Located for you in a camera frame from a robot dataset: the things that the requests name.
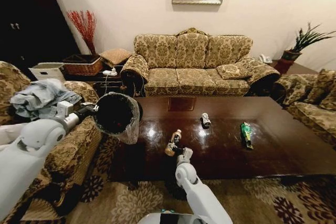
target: patterned carpet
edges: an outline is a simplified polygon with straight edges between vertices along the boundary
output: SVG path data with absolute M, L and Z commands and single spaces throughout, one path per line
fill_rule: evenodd
M 106 182 L 114 140 L 100 145 L 85 192 L 67 223 L 137 223 L 161 209 L 192 213 L 185 200 L 175 199 L 164 182 L 140 182 L 137 190 Z M 233 223 L 336 223 L 336 179 L 319 177 L 284 185 L 280 179 L 204 180 Z

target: floral sofa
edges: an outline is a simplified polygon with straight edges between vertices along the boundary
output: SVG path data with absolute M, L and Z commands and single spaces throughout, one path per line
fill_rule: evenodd
M 0 61 L 0 125 L 18 123 L 10 112 L 9 99 L 29 84 L 30 80 L 16 67 Z M 64 85 L 81 95 L 86 102 L 98 99 L 94 89 L 84 82 L 66 81 Z M 38 199 L 39 206 L 31 211 L 32 219 L 52 219 L 53 212 L 64 216 L 71 211 L 79 200 L 80 185 L 101 138 L 92 117 L 77 125 L 50 152 L 44 168 L 4 223 L 18 223 L 26 210 L 29 212 L 30 202 L 34 199 Z
M 318 74 L 283 76 L 275 82 L 271 96 L 336 150 L 336 110 L 323 109 L 318 104 L 306 102 L 317 77 Z
M 134 51 L 121 70 L 128 95 L 245 95 L 274 83 L 274 68 L 248 55 L 252 40 L 243 35 L 210 36 L 195 28 L 177 35 L 137 35 Z M 216 67 L 241 62 L 245 79 L 222 79 Z

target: throw pillow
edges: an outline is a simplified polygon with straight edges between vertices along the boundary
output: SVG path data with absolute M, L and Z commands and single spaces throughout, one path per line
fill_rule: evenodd
M 313 88 L 304 100 L 306 103 L 319 104 L 330 92 L 336 71 L 322 69 L 314 82 Z
M 241 62 L 234 64 L 220 65 L 217 72 L 222 79 L 243 79 L 252 76 L 252 72 L 246 69 Z
M 326 110 L 336 110 L 336 78 L 330 93 L 322 100 L 319 107 Z
M 132 52 L 129 52 L 125 49 L 116 48 L 102 52 L 100 56 L 103 62 L 105 62 L 110 67 L 113 67 L 130 58 L 132 54 Z

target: green snack bag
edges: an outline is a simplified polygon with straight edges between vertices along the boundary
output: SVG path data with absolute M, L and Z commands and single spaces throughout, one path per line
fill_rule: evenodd
M 246 147 L 253 150 L 252 142 L 251 142 L 251 125 L 244 122 L 240 125 L 241 134 L 246 143 Z

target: gray cloth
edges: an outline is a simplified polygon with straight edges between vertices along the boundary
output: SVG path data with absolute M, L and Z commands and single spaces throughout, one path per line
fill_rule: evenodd
M 25 118 L 51 118 L 56 115 L 56 105 L 60 101 L 72 104 L 81 100 L 81 96 L 67 90 L 57 79 L 45 79 L 32 82 L 25 90 L 17 92 L 10 103 L 16 114 Z

